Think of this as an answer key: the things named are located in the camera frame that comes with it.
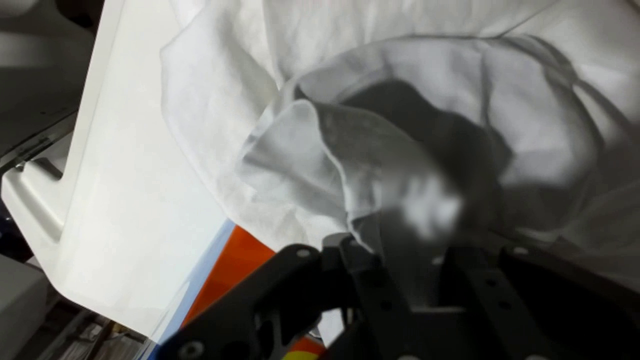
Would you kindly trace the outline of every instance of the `orange object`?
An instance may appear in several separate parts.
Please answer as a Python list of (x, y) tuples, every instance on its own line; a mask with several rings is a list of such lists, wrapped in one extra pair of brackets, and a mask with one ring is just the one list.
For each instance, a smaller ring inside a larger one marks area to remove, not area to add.
[[(184, 315), (184, 323), (198, 318), (208, 305), (217, 302), (228, 289), (237, 285), (253, 270), (274, 256), (270, 248), (257, 241), (244, 228), (236, 225), (229, 240), (226, 241), (216, 266), (201, 283), (191, 307)], [(311, 338), (302, 338), (291, 345), (286, 360), (314, 360), (324, 351), (324, 345)]]

